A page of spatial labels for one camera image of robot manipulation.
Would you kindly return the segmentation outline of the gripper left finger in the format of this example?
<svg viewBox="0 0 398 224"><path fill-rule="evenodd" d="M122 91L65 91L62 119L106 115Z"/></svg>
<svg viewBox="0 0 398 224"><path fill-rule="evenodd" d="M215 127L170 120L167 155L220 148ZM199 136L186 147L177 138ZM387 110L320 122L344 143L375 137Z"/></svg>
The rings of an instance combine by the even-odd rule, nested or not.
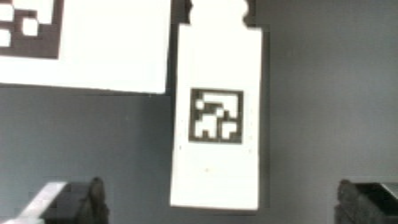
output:
<svg viewBox="0 0 398 224"><path fill-rule="evenodd" d="M14 224L110 224L105 202L105 184L48 182L14 218Z"/></svg>

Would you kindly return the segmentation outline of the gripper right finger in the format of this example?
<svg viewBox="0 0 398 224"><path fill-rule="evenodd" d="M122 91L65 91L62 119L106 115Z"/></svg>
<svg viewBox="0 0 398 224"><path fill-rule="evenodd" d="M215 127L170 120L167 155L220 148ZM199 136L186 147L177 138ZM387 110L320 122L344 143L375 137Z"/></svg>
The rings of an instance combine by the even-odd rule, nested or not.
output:
<svg viewBox="0 0 398 224"><path fill-rule="evenodd" d="M334 224L398 224L398 182L341 180Z"/></svg>

